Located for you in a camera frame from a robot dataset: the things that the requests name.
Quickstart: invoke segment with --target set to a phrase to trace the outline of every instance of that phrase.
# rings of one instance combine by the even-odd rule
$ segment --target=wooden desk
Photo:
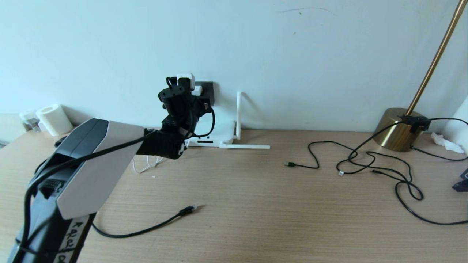
[[[190,148],[179,160],[136,174],[127,169],[95,223],[112,234],[155,225],[196,203],[191,215],[128,239],[91,230],[79,262],[467,262],[467,226],[436,226],[409,214],[394,193],[395,180],[369,171],[340,177],[337,161],[348,151],[317,145],[320,170],[290,168],[284,161],[312,164],[307,143],[336,140],[357,146],[369,133],[245,131],[248,143],[271,150]],[[425,136],[418,146],[459,157]],[[36,166],[54,150],[54,138],[27,133],[0,150],[0,261],[5,261],[22,225],[22,201]],[[467,218],[467,195],[451,186],[466,162],[447,162],[418,152],[407,160],[426,198],[408,204],[438,221]],[[136,157],[144,165],[145,157]],[[381,159],[378,164],[399,163]]]

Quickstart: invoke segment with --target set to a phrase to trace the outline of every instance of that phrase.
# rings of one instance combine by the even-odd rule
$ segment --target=black cable
[[[160,223],[160,224],[157,224],[155,226],[152,226],[152,227],[149,227],[147,229],[143,229],[143,230],[140,230],[140,231],[137,231],[137,232],[134,232],[134,233],[130,233],[130,234],[119,234],[119,235],[116,235],[116,234],[108,234],[102,230],[100,230],[99,228],[96,227],[96,225],[94,223],[92,223],[92,226],[93,228],[96,230],[96,232],[98,232],[98,234],[100,235],[103,235],[105,237],[110,237],[110,238],[127,238],[127,237],[133,237],[133,236],[137,236],[137,235],[141,235],[141,234],[145,234],[145,233],[148,233],[148,232],[151,232],[155,229],[158,229],[160,227],[163,227],[165,225],[167,225],[168,223],[170,223],[171,221],[175,220],[176,218],[178,217],[182,217],[186,214],[190,214],[192,213],[193,211],[195,211],[195,209],[197,208],[196,205],[191,205],[191,206],[187,206],[185,207],[184,209],[180,210],[179,213],[171,218],[169,218],[168,220]]]
[[[414,147],[414,146],[411,146],[411,149],[416,150],[416,151],[421,152],[421,153],[424,153],[424,154],[427,154],[427,155],[430,155],[430,156],[434,156],[434,157],[441,158],[441,159],[444,159],[444,160],[449,160],[449,161],[464,161],[464,160],[468,160],[468,156],[465,157],[465,158],[463,158],[463,159],[450,159],[450,158],[447,158],[447,157],[435,155],[435,154],[433,154],[433,153],[428,153],[428,152],[423,151],[423,150],[421,150],[421,149],[418,149],[418,148],[416,148],[416,147]]]
[[[20,244],[20,241],[17,238],[15,238],[15,241],[16,241],[16,244]],[[66,248],[66,249],[62,249],[62,250],[58,250],[58,251],[43,252],[43,253],[39,253],[39,252],[34,251],[34,250],[30,249],[30,248],[23,248],[23,247],[19,247],[19,250],[22,250],[24,252],[31,253],[31,254],[34,254],[34,255],[37,255],[37,256],[49,257],[49,256],[60,254],[60,253],[71,252],[71,251],[74,251],[74,250],[76,250],[78,248],[81,248],[81,247],[82,246],[74,247],[74,248]]]
[[[49,176],[57,173],[60,170],[63,170],[63,169],[69,168],[69,167],[73,167],[75,165],[79,165],[84,161],[88,161],[90,159],[102,156],[104,154],[108,154],[108,153],[111,153],[113,151],[120,150],[120,149],[123,149],[125,147],[137,144],[137,143],[147,139],[148,137],[152,136],[154,132],[156,132],[156,130],[154,130],[154,131],[148,133],[147,135],[145,135],[143,137],[140,137],[138,139],[135,139],[135,140],[132,140],[132,141],[129,141],[129,142],[126,142],[126,143],[122,143],[120,145],[116,145],[116,146],[104,149],[104,150],[96,152],[96,153],[91,153],[91,154],[85,155],[85,156],[80,157],[80,158],[76,158],[76,159],[73,159],[73,160],[66,161],[66,162],[64,162],[64,163],[62,163],[60,165],[57,165],[55,167],[51,167],[45,173],[43,173],[41,176],[40,176],[40,173],[36,172],[35,173],[35,179],[32,182],[29,183],[28,189],[26,190],[26,194],[24,196],[23,235],[22,235],[22,238],[20,240],[19,247],[23,248],[23,249],[28,248],[27,243],[28,243],[28,238],[29,238],[30,221],[31,221],[31,214],[30,214],[31,213],[31,211],[30,211],[31,197],[33,196],[33,193],[34,193],[36,187],[40,183],[42,183]],[[19,253],[16,254],[14,262],[17,262],[19,260],[17,258],[18,255],[19,255]]]
[[[45,161],[47,161],[48,159],[45,159],[44,161],[42,161],[37,167],[36,169],[34,170],[34,174],[37,174],[37,171],[39,170],[39,168],[45,163]]]
[[[167,77],[166,78],[166,84],[170,87],[172,87],[172,83],[171,83],[171,78],[170,77]]]
[[[211,116],[213,117],[213,121],[211,122],[211,129],[210,131],[207,133],[207,134],[202,134],[202,135],[196,135],[195,134],[195,131],[193,131],[193,137],[206,137],[208,135],[210,135],[212,132],[213,132],[213,129],[214,129],[214,124],[216,122],[216,117],[214,116],[214,110],[213,108],[211,108]]]
[[[432,120],[459,120],[459,121],[462,121],[464,122],[465,124],[468,125],[468,123],[464,120],[461,120],[461,119],[456,119],[456,118],[433,118],[433,119],[430,119],[431,121]],[[347,148],[349,150],[351,150],[351,153],[350,155],[348,156],[347,159],[345,160],[342,160],[340,162],[337,163],[336,165],[336,168],[338,171],[340,171],[340,175],[344,175],[344,174],[355,174],[357,172],[360,172],[366,168],[372,168],[372,172],[373,173],[377,173],[377,174],[382,174],[382,175],[385,175],[385,176],[388,176],[392,179],[395,179],[397,180],[398,182],[395,184],[395,194],[396,194],[396,197],[398,198],[398,200],[400,201],[400,203],[403,205],[403,207],[408,210],[412,215],[414,215],[415,217],[417,217],[418,219],[422,220],[422,221],[425,221],[427,223],[431,223],[431,224],[435,224],[435,225],[441,225],[441,226],[450,226],[450,225],[460,225],[460,224],[467,224],[468,223],[468,220],[462,220],[462,221],[456,221],[456,222],[450,222],[450,223],[440,223],[440,222],[435,222],[435,221],[432,221],[432,220],[429,220],[429,219],[426,219],[420,215],[418,215],[416,212],[414,212],[404,201],[403,199],[401,198],[400,196],[400,193],[398,191],[398,187],[400,186],[400,184],[406,184],[408,186],[408,191],[409,191],[409,194],[411,195],[411,197],[413,197],[415,200],[417,201],[421,201],[424,199],[424,194],[423,192],[421,191],[421,189],[419,187],[417,187],[415,184],[413,184],[413,176],[411,174],[411,166],[408,162],[406,162],[405,160],[403,159],[400,159],[398,157],[395,157],[395,156],[391,156],[391,155],[387,155],[387,154],[383,154],[383,153],[376,153],[376,152],[372,152],[372,151],[366,151],[366,154],[371,156],[373,158],[373,160],[367,164],[367,165],[364,165],[364,164],[360,164],[360,163],[356,163],[354,162],[352,159],[354,159],[357,155],[358,155],[358,152],[357,150],[360,149],[364,144],[366,144],[367,142],[369,142],[370,140],[372,140],[375,136],[379,135],[380,133],[384,132],[385,130],[391,128],[392,126],[394,125],[397,125],[401,122],[398,122],[398,123],[395,123],[395,124],[392,124],[392,125],[389,125],[387,127],[385,127],[384,129],[378,131],[377,133],[375,133],[374,135],[372,135],[371,137],[369,137],[367,140],[365,140],[363,143],[361,143],[358,147],[352,149],[348,146],[345,146],[343,144],[340,144],[340,143],[337,143],[335,141],[317,141],[317,142],[312,142],[310,143],[307,147],[309,149],[309,152],[311,153],[312,157],[314,158],[315,162],[317,163],[317,166],[315,167],[311,167],[311,166],[304,166],[304,165],[300,165],[300,164],[296,164],[296,163],[293,163],[293,162],[287,162],[285,163],[285,165],[287,166],[290,166],[290,167],[294,167],[294,166],[299,166],[299,167],[305,167],[305,168],[311,168],[311,169],[318,169],[320,167],[320,164],[318,162],[318,159],[317,157],[315,156],[315,154],[312,152],[310,146],[312,144],[315,144],[315,143],[335,143],[337,145],[340,145],[344,148]],[[422,150],[419,150],[420,152],[423,152],[423,153],[426,153],[428,155],[431,155],[431,156],[435,156],[435,157],[439,157],[439,158],[442,158],[442,159],[446,159],[446,160],[450,160],[450,161],[463,161],[463,160],[466,160],[468,158],[463,158],[463,159],[449,159],[449,158],[445,158],[445,157],[441,157],[441,156],[437,156],[437,155],[434,155],[434,154],[431,154],[431,153],[427,153],[425,151],[422,151]],[[373,155],[373,154],[377,154],[377,155],[380,155],[380,156],[385,156],[385,157],[389,157],[389,158],[393,158],[393,159],[396,159],[398,161],[401,161],[403,162],[406,167],[408,168],[408,175],[409,175],[409,179],[406,178],[406,176],[404,176],[401,172],[397,171],[397,170],[394,170],[394,169],[391,169],[391,168],[385,168],[385,167],[375,167],[375,166],[372,166],[372,164],[375,162],[376,160],[376,157]],[[357,166],[361,166],[362,168],[361,169],[358,169],[357,171],[354,171],[354,172],[343,172],[340,170],[339,168],[339,165],[344,163],[344,162],[350,162],[354,165],[357,165]],[[398,174],[401,178],[398,178],[398,177],[395,177],[395,176],[392,176],[392,175],[389,175],[388,173],[385,173],[385,172],[382,172],[382,171],[378,171],[376,169],[381,169],[381,170],[385,170],[385,171],[390,171],[390,172],[393,172],[393,173],[396,173]],[[419,196],[416,196],[414,193],[413,193],[413,189],[415,189]]]
[[[457,118],[432,118],[432,119],[429,119],[431,121],[438,121],[438,120],[455,120],[455,121],[461,121],[461,122],[464,122],[466,125],[468,125],[468,122],[462,120],[462,119],[457,119]],[[421,149],[418,149],[416,147],[414,147],[413,145],[410,146],[411,149],[413,150],[416,150],[418,152],[421,152],[421,153],[425,153],[427,155],[430,155],[430,156],[434,156],[434,157],[437,157],[437,158],[441,158],[441,159],[444,159],[444,160],[448,160],[448,161],[464,161],[464,160],[468,160],[468,156],[465,157],[465,158],[462,158],[462,159],[450,159],[450,158],[447,158],[447,157],[443,157],[443,156],[438,156],[438,155],[435,155],[433,153],[428,153],[426,151],[423,151]]]

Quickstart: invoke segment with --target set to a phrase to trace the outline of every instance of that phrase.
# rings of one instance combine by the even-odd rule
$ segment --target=gold lamp base
[[[405,112],[406,109],[402,108],[390,108],[386,110],[374,134],[389,125],[401,121],[402,119],[399,116],[403,116]],[[423,115],[413,111],[411,116]],[[387,149],[397,152],[408,152],[423,133],[422,127],[419,127],[415,133],[412,133],[410,130],[411,125],[409,124],[397,124],[374,137],[374,140]]]

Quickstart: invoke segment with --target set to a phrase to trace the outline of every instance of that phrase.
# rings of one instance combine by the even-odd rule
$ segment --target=brass lamp pole
[[[434,56],[434,59],[432,60],[432,63],[429,66],[429,69],[427,70],[427,73],[424,76],[424,79],[421,82],[421,85],[419,86],[419,89],[417,90],[413,101],[411,102],[408,109],[387,109],[383,114],[382,119],[380,119],[380,122],[377,125],[375,132],[378,132],[391,124],[401,121],[401,116],[422,116],[421,114],[413,111],[414,107],[416,106],[419,98],[423,94],[423,91],[426,88],[427,83],[429,82],[429,79],[431,78],[432,73],[434,72],[437,66],[437,63],[440,60],[440,57],[444,53],[444,49],[447,46],[450,37],[452,36],[453,30],[455,29],[455,26],[457,25],[457,22],[460,19],[461,13],[463,12],[467,1],[468,0],[460,0],[460,2],[458,3],[457,8],[455,9],[455,12],[453,14],[453,18],[450,21],[450,25],[448,26],[447,31],[445,32],[445,36],[442,39],[442,42],[440,43],[439,49],[437,50],[437,53]],[[416,130],[416,132],[414,133],[410,131],[411,127],[411,125],[405,123],[397,124],[376,136],[374,140],[381,146],[390,150],[407,152],[410,150],[411,145],[415,144],[416,140],[423,133],[422,127],[418,128],[418,130]]]

